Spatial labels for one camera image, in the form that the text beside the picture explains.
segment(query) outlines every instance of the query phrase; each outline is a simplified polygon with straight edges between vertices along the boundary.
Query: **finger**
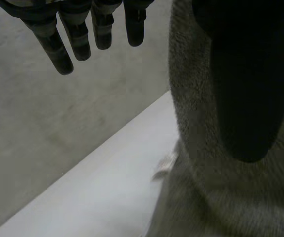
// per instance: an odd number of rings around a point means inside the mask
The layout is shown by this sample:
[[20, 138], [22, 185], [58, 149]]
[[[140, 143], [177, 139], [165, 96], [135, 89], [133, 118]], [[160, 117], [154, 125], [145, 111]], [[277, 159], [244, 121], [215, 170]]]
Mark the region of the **finger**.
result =
[[124, 0], [127, 39], [131, 46], [137, 47], [144, 40], [144, 21], [146, 8], [154, 0]]
[[70, 74], [74, 66], [57, 32], [56, 16], [42, 22], [23, 22], [33, 31], [56, 70], [62, 75]]
[[85, 20], [92, 0], [67, 1], [60, 4], [59, 16], [77, 60], [85, 61], [91, 56], [88, 28]]
[[94, 0], [91, 17], [96, 45], [99, 49], [108, 49], [112, 44], [112, 13], [122, 4], [122, 0]]

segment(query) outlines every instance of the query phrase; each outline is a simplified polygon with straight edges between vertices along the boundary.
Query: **white tag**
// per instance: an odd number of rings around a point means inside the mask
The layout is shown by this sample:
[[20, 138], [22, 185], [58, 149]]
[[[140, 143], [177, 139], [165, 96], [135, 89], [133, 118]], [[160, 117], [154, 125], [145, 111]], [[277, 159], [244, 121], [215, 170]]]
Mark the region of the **white tag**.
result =
[[155, 169], [153, 180], [161, 179], [165, 175], [167, 175], [172, 170], [177, 157], [177, 153], [173, 151], [167, 154], [163, 159], [161, 159], [159, 164], [157, 165], [157, 168]]

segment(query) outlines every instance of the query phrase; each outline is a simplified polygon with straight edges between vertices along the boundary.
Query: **hand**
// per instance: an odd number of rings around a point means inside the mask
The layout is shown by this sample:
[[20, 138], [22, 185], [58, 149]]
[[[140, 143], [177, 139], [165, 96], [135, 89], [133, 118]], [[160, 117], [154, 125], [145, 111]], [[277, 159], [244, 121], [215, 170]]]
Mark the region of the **hand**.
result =
[[128, 42], [139, 46], [144, 38], [146, 8], [154, 0], [0, 0], [11, 16], [20, 18], [33, 31], [56, 70], [70, 74], [73, 63], [56, 29], [56, 14], [66, 30], [77, 60], [91, 56], [88, 28], [85, 20], [91, 11], [94, 37], [99, 49], [108, 49], [112, 43], [113, 12], [124, 2]]

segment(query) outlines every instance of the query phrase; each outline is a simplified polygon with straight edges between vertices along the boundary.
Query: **gray fleece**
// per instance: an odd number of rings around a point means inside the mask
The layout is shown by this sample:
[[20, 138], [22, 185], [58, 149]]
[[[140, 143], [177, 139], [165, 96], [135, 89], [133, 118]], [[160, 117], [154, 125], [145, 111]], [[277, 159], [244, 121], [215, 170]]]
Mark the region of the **gray fleece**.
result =
[[175, 0], [169, 76], [179, 158], [164, 180], [146, 237], [284, 237], [284, 119], [264, 159], [230, 157], [217, 125], [210, 46], [191, 1]]

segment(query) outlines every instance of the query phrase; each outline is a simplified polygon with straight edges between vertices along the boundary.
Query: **white surface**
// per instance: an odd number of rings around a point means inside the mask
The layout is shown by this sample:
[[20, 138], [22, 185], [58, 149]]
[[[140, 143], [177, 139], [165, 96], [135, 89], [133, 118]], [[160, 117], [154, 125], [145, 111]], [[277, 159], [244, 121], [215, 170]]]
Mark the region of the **white surface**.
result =
[[0, 237], [139, 237], [160, 191], [151, 177], [177, 137], [166, 93], [2, 225]]

